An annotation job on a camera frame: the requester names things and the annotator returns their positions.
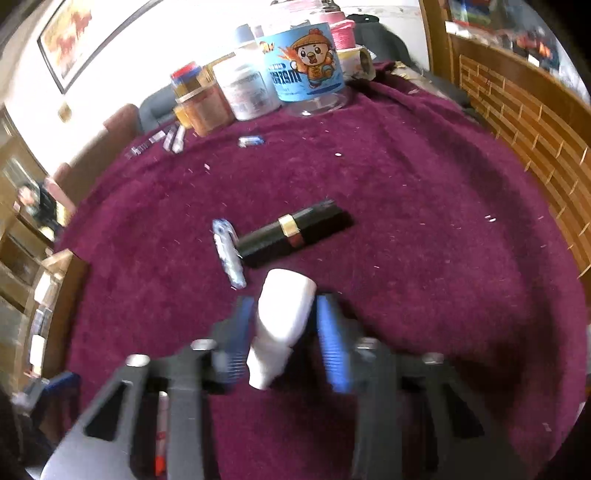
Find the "white pen on table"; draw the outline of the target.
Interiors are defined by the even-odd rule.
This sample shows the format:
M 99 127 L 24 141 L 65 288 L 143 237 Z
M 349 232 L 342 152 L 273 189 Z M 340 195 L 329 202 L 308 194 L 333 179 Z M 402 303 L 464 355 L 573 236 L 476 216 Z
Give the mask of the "white pen on table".
M 173 138 L 172 145 L 171 145 L 171 151 L 174 154 L 178 154 L 183 151 L 185 132 L 186 132 L 186 128 L 182 124 L 180 124 L 176 130 L 176 133 Z

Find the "small white charger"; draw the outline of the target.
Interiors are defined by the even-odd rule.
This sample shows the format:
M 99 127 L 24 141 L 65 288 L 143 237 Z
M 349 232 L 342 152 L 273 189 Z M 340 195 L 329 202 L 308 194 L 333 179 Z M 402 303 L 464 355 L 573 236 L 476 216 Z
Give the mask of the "small white charger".
M 257 302 L 256 333 L 247 355 L 249 386 L 266 390 L 283 374 L 304 334 L 317 284 L 301 273 L 272 269 Z

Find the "wooden glass cabinet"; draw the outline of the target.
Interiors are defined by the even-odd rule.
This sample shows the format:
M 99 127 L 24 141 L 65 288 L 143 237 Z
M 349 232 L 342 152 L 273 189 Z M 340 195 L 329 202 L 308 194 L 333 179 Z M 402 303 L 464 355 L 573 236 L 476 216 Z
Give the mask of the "wooden glass cabinet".
M 33 287 L 52 236 L 18 204 L 24 183 L 45 171 L 26 147 L 7 109 L 1 108 L 1 386 L 15 393 L 26 382 L 25 343 L 31 324 Z

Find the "blue label snack jar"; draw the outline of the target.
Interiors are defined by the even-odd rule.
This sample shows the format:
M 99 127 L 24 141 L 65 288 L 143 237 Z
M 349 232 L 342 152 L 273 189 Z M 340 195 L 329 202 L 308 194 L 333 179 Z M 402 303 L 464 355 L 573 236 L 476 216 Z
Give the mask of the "blue label snack jar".
M 264 66 L 287 112 L 311 117 L 348 103 L 346 82 L 328 23 L 301 25 L 259 42 Z

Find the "black gold lipstick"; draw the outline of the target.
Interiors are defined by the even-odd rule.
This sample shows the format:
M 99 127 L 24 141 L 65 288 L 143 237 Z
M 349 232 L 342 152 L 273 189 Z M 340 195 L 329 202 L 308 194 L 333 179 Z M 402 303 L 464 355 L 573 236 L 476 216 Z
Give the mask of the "black gold lipstick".
M 235 248 L 246 266 L 259 268 L 352 226 L 349 212 L 327 199 L 239 237 Z

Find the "small blue capsule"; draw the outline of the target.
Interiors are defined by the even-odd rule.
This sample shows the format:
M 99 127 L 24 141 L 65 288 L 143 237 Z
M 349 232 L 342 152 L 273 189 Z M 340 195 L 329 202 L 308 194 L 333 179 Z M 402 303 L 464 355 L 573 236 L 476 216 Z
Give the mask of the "small blue capsule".
M 250 148 L 264 144 L 263 137 L 260 136 L 242 136 L 238 138 L 239 148 Z

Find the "white plastic tub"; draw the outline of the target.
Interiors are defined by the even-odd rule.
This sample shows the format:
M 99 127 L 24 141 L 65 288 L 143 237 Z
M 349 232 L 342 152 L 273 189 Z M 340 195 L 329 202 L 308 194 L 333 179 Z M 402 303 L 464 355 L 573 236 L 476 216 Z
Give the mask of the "white plastic tub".
M 238 49 L 212 67 L 215 80 L 235 119 L 249 121 L 280 109 L 273 80 L 257 50 Z

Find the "maroon velvet tablecloth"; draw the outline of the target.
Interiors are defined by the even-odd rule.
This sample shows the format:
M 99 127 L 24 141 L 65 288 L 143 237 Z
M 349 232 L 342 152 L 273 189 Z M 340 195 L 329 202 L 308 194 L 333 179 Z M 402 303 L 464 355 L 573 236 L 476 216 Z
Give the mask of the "maroon velvet tablecloth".
M 541 185 L 454 103 L 380 72 L 326 115 L 277 111 L 188 134 L 176 155 L 124 154 L 60 240 L 89 266 L 68 359 L 83 404 L 128 355 L 170 355 L 232 310 L 214 219 L 245 234 L 329 198 L 353 226 L 279 266 L 393 348 L 453 360 L 530 475 L 559 449 L 584 395 L 579 271 Z

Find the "black leather sofa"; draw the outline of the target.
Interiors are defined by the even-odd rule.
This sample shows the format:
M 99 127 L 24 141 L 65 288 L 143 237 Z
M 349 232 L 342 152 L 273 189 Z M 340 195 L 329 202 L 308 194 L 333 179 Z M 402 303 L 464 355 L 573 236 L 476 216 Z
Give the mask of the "black leather sofa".
M 176 118 L 174 113 L 176 106 L 176 97 L 171 85 L 149 95 L 138 108 L 138 131 L 145 134 L 168 124 Z

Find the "yellow tape roll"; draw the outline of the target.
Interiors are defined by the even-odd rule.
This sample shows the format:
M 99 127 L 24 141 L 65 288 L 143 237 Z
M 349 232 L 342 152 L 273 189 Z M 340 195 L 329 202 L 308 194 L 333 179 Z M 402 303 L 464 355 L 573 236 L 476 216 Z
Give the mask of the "yellow tape roll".
M 173 112 L 174 112 L 180 125 L 182 125 L 185 129 L 192 128 L 190 120 L 187 116 L 187 113 L 185 112 L 184 107 L 182 105 L 176 105 L 173 108 Z

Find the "framed painting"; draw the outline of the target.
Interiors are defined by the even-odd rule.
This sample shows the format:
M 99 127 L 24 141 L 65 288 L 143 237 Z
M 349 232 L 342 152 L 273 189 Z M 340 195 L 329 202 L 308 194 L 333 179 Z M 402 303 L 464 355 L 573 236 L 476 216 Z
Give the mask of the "framed painting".
M 62 1 L 44 25 L 37 45 L 60 93 L 66 93 L 89 63 L 157 0 Z

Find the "black silver pen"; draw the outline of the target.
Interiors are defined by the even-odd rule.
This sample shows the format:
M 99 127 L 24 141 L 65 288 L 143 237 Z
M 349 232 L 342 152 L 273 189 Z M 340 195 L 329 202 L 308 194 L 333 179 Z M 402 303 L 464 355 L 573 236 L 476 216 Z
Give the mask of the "black silver pen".
M 130 149 L 130 153 L 132 156 L 138 156 L 140 154 L 142 154 L 145 150 L 147 150 L 148 148 L 150 148 L 152 145 L 160 142 L 161 140 L 163 140 L 166 136 L 166 133 L 162 130 L 156 132 L 155 134 L 153 134 L 152 136 L 150 136 L 147 140 L 145 140 L 143 143 L 133 146 Z

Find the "cardboard box tray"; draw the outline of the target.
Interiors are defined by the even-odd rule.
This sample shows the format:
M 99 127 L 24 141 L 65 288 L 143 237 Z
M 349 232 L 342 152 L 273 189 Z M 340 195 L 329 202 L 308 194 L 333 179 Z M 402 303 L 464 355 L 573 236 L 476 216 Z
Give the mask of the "cardboard box tray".
M 31 377 L 51 378 L 64 370 L 72 319 L 88 266 L 73 251 L 61 250 L 43 260 L 27 309 L 23 365 Z

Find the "white orange glue bottle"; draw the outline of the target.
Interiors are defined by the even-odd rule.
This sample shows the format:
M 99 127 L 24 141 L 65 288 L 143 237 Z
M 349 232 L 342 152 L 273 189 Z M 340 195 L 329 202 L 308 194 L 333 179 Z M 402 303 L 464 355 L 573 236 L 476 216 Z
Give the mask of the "white orange glue bottle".
M 160 477 L 166 472 L 168 407 L 168 394 L 165 391 L 159 391 L 157 403 L 154 455 L 154 474 L 156 477 Z

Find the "wooden brick-pattern counter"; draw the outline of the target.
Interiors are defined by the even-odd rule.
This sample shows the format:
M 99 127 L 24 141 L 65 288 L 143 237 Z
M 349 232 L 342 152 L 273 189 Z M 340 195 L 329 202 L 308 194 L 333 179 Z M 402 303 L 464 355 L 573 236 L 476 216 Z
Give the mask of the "wooden brick-pattern counter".
M 446 1 L 420 4 L 432 71 L 463 89 L 542 186 L 584 284 L 590 282 L 590 108 L 512 52 L 449 32 Z

